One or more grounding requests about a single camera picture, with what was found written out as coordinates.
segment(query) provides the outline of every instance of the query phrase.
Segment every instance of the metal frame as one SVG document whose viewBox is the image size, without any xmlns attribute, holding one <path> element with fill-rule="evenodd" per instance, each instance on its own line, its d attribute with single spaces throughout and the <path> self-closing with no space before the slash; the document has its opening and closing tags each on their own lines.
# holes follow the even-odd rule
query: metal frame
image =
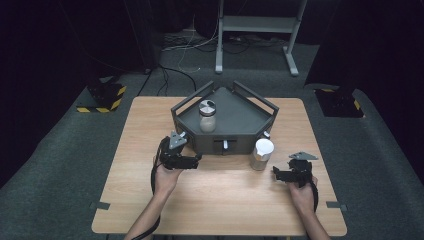
<svg viewBox="0 0 424 240">
<path fill-rule="evenodd" d="M 291 33 L 289 44 L 283 47 L 287 64 L 292 76 L 298 76 L 296 64 L 293 59 L 292 50 L 302 22 L 307 0 L 301 0 L 297 16 L 294 18 L 283 17 L 250 17 L 250 16 L 224 16 L 224 0 L 220 0 L 218 19 L 218 45 L 216 49 L 215 72 L 223 71 L 223 50 L 222 37 L 224 31 L 244 31 L 244 32 L 277 32 Z"/>
</svg>

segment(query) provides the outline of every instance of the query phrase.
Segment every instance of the black object on floor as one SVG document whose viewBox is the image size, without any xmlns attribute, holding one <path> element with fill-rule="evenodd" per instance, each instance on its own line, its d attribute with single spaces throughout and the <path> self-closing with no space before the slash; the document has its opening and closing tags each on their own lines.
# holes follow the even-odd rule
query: black object on floor
<svg viewBox="0 0 424 240">
<path fill-rule="evenodd" d="M 315 89 L 315 95 L 326 117 L 364 117 L 358 101 L 352 95 L 340 94 L 331 89 Z"/>
</svg>

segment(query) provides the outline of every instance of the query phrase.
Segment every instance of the cup lid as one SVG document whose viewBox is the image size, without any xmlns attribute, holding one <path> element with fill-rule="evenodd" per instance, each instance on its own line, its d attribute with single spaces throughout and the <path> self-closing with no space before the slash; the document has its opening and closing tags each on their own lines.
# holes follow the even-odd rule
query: cup lid
<svg viewBox="0 0 424 240">
<path fill-rule="evenodd" d="M 205 117 L 213 116 L 216 112 L 216 105 L 211 100 L 203 100 L 199 104 L 199 112 Z"/>
<path fill-rule="evenodd" d="M 259 139 L 256 141 L 256 150 L 262 154 L 269 154 L 274 151 L 274 144 L 268 139 Z"/>
</svg>

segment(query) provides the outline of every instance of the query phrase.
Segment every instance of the jar lid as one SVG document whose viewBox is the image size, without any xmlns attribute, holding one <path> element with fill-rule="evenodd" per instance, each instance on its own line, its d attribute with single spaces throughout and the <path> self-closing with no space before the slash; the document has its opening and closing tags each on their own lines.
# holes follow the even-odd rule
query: jar lid
<svg viewBox="0 0 424 240">
<path fill-rule="evenodd" d="M 199 104 L 199 112 L 204 117 L 213 116 L 216 112 L 216 105 L 211 100 L 203 100 Z"/>
</svg>

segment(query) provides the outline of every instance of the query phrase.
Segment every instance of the table surface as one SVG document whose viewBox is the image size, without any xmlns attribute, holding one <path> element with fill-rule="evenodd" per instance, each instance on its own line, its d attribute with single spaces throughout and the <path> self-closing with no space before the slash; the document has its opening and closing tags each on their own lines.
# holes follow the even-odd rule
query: table surface
<svg viewBox="0 0 424 240">
<path fill-rule="evenodd" d="M 126 233 L 149 202 L 150 171 L 160 141 L 174 130 L 170 109 L 182 97 L 137 97 L 125 123 L 92 230 Z M 300 99 L 267 98 L 280 110 L 271 130 L 275 145 L 264 171 L 252 170 L 249 155 L 204 155 L 196 170 L 185 170 L 162 211 L 156 234 L 298 236 L 305 230 L 285 183 L 276 181 L 272 166 L 288 170 L 288 155 L 305 151 L 319 179 L 317 216 L 330 236 L 347 232 L 305 107 Z M 185 147 L 185 156 L 194 152 Z"/>
</svg>

